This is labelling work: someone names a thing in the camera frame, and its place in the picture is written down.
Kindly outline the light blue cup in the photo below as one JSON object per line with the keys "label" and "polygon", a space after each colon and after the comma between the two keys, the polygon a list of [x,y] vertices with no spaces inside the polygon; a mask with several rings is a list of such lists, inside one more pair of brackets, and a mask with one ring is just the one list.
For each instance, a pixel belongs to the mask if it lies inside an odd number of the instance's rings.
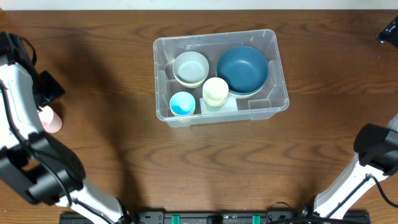
{"label": "light blue cup", "polygon": [[186,91],[180,91],[175,93],[169,102],[170,109],[175,111],[176,113],[190,112],[195,110],[196,101],[190,93]]}

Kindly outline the grey small bowl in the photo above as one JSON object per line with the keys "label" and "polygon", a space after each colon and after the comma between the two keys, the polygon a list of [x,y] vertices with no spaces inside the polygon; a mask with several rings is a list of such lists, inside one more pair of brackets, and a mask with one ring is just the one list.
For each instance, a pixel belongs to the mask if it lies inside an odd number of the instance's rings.
{"label": "grey small bowl", "polygon": [[194,83],[208,76],[210,66],[201,53],[184,52],[175,59],[172,69],[183,81]]}

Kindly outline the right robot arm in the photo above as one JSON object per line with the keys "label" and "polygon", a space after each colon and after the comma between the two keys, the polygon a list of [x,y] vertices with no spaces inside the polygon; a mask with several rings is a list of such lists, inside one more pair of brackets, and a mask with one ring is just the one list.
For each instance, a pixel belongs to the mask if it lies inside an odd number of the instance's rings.
{"label": "right robot arm", "polygon": [[382,198],[392,207],[380,182],[397,172],[397,117],[387,127],[364,125],[354,140],[354,156],[338,178],[315,197],[313,208],[307,217],[343,219],[346,212],[372,186],[376,186]]}

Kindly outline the white small bowl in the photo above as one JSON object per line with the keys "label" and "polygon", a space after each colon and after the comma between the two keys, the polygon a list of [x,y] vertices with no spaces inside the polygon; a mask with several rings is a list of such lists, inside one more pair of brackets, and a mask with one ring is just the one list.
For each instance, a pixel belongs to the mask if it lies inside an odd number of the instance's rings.
{"label": "white small bowl", "polygon": [[178,81],[181,85],[183,85],[184,87],[187,87],[187,88],[199,87],[207,78],[207,77],[204,77],[203,79],[201,79],[198,82],[187,83],[187,82],[183,81],[178,75],[174,75],[174,77],[175,77],[176,81]]}

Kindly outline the dark blue bowl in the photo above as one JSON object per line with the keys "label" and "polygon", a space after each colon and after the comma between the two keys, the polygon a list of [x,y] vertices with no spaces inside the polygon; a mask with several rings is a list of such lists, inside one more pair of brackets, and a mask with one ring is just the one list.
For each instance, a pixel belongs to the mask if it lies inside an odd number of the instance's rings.
{"label": "dark blue bowl", "polygon": [[240,95],[246,95],[254,93],[261,89],[267,79],[267,73],[249,73],[249,72],[238,72],[238,73],[217,73],[218,78],[223,79],[229,86],[229,90]]}
{"label": "dark blue bowl", "polygon": [[237,46],[225,51],[216,64],[217,73],[267,73],[269,66],[266,57],[257,49]]}

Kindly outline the yellow cup front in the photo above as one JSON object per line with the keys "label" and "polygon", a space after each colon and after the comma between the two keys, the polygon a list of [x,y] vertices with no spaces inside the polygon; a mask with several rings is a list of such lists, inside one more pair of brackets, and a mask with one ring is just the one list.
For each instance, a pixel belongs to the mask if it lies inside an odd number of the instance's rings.
{"label": "yellow cup front", "polygon": [[208,103],[211,103],[211,104],[221,104],[221,103],[225,103],[226,100],[227,100],[227,98],[224,98],[224,99],[222,99],[222,100],[220,100],[220,101],[213,101],[213,100],[210,100],[210,99],[208,99],[208,98],[204,98],[204,101],[206,101],[206,102],[208,102]]}

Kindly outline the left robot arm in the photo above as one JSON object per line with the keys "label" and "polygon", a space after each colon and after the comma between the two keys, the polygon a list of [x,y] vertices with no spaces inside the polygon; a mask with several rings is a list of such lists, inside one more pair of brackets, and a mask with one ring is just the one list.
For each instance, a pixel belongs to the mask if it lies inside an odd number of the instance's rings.
{"label": "left robot arm", "polygon": [[65,90],[36,71],[28,45],[1,32],[1,180],[33,205],[70,208],[93,223],[132,223],[120,200],[91,184],[78,156],[44,129],[39,113]]}

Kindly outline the mint green cup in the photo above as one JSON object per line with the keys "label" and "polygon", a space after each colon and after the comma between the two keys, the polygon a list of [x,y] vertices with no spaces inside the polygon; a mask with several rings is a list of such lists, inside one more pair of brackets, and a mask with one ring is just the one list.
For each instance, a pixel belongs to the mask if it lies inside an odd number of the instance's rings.
{"label": "mint green cup", "polygon": [[216,108],[216,107],[222,106],[224,103],[221,103],[221,104],[211,104],[211,103],[208,103],[208,102],[205,101],[205,104],[206,104],[206,106]]}

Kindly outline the cream white cup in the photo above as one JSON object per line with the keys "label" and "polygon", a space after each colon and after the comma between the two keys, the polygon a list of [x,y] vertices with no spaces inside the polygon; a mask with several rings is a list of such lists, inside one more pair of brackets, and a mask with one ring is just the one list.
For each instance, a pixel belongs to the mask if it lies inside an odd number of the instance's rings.
{"label": "cream white cup", "polygon": [[220,101],[227,98],[229,93],[228,84],[218,77],[208,79],[203,84],[203,97],[213,101]]}

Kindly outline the yellow cup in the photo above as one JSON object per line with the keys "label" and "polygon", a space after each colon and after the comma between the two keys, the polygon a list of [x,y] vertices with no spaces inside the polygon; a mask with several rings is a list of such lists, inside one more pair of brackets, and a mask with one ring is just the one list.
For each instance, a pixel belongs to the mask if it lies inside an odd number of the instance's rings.
{"label": "yellow cup", "polygon": [[188,112],[184,112],[183,111],[183,113],[176,113],[175,111],[173,111],[173,110],[171,110],[171,112],[172,112],[172,114],[174,115],[174,116],[190,116],[190,115],[193,115],[193,113],[195,112],[195,110],[192,110],[192,111],[190,111],[189,113]]}
{"label": "yellow cup", "polygon": [[213,101],[213,100],[210,100],[210,99],[208,99],[208,98],[204,98],[204,101],[206,101],[206,102],[208,102],[208,103],[211,103],[211,104],[221,104],[221,103],[225,103],[226,100],[227,100],[227,98],[224,98],[224,99],[222,99],[222,100],[220,100],[220,101]]}

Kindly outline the large beige bowl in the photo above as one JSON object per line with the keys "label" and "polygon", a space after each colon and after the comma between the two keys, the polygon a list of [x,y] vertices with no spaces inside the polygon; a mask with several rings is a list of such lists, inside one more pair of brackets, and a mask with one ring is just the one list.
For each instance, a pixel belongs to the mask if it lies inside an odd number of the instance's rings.
{"label": "large beige bowl", "polygon": [[229,90],[229,96],[231,96],[233,98],[237,98],[237,99],[245,99],[245,98],[252,97],[253,95],[255,95],[256,93],[258,93],[261,90],[262,90],[262,88],[259,88],[256,91],[252,91],[250,93],[238,93],[233,90]]}

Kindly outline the pink cup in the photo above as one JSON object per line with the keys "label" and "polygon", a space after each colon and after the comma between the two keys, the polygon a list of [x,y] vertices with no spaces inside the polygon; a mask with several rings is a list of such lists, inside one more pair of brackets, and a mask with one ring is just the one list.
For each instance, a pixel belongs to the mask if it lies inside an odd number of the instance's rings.
{"label": "pink cup", "polygon": [[45,131],[48,133],[57,133],[62,128],[62,120],[59,115],[49,106],[40,108],[39,118]]}

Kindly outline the clear plastic storage container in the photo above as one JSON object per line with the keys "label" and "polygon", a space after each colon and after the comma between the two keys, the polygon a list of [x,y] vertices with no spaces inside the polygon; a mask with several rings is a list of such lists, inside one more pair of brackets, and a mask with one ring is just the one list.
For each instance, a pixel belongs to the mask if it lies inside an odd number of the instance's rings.
{"label": "clear plastic storage container", "polygon": [[[237,46],[249,46],[259,50],[267,59],[269,77],[262,90],[245,99],[237,99],[238,110],[229,113],[201,114],[202,86],[187,88],[176,81],[172,71],[175,59],[182,53],[201,53],[209,62],[210,78],[216,75],[216,64],[226,50]],[[269,119],[289,107],[282,61],[277,36],[273,30],[245,30],[217,34],[161,37],[153,43],[155,103],[157,117],[172,128],[206,123],[222,123],[240,120]],[[180,91],[189,92],[196,101],[193,115],[174,116],[170,110],[171,97]]]}

